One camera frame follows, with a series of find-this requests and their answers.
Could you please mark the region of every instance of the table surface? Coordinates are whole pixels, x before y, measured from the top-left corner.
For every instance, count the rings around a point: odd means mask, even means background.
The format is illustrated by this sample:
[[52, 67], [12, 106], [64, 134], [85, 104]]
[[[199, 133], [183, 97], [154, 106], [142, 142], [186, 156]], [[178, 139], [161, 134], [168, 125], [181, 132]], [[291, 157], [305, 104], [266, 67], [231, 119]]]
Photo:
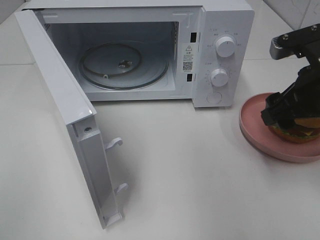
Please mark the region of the table surface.
[[12, 15], [0, 25], [0, 239], [318, 240], [320, 162], [293, 164], [253, 148], [239, 128], [249, 97], [284, 90], [304, 59], [272, 60], [291, 29], [261, 0], [232, 107], [191, 100], [94, 103], [124, 219], [102, 229]]

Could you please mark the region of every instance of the microwave door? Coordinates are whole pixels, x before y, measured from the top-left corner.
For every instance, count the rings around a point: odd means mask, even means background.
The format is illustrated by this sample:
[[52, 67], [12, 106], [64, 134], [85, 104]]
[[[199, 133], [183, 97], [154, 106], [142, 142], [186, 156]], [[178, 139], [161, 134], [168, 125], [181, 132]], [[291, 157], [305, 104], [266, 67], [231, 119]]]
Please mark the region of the microwave door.
[[35, 13], [15, 14], [24, 39], [42, 75], [43, 88], [62, 119], [81, 166], [93, 204], [103, 228], [120, 220], [111, 184], [97, 113], [63, 61]]

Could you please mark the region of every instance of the pink plate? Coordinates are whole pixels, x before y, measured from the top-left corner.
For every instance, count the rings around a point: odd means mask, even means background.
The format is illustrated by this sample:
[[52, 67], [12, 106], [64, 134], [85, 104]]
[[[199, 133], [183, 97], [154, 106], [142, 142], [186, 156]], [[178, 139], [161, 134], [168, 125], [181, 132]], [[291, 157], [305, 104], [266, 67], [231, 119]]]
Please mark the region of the pink plate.
[[266, 107], [266, 98], [271, 93], [262, 93], [249, 98], [240, 110], [240, 128], [245, 138], [266, 154], [294, 163], [310, 163], [320, 159], [320, 137], [306, 143], [291, 143], [282, 140], [265, 126], [261, 111]]

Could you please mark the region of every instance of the microwave oven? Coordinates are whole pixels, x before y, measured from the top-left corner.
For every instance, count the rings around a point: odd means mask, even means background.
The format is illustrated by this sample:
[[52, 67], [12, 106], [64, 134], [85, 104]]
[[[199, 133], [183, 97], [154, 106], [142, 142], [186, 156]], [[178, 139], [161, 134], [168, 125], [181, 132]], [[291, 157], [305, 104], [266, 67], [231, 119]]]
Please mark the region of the microwave oven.
[[233, 102], [254, 11], [245, 0], [32, 0], [15, 14], [102, 227], [119, 219], [92, 101]]

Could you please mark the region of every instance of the warning label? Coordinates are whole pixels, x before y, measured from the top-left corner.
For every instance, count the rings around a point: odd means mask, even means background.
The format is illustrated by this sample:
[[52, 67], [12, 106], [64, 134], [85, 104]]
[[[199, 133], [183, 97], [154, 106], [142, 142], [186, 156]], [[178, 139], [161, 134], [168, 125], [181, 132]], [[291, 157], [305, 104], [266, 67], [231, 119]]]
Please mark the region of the warning label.
[[181, 71], [190, 73], [194, 71], [198, 45], [196, 43], [183, 43], [181, 46]]

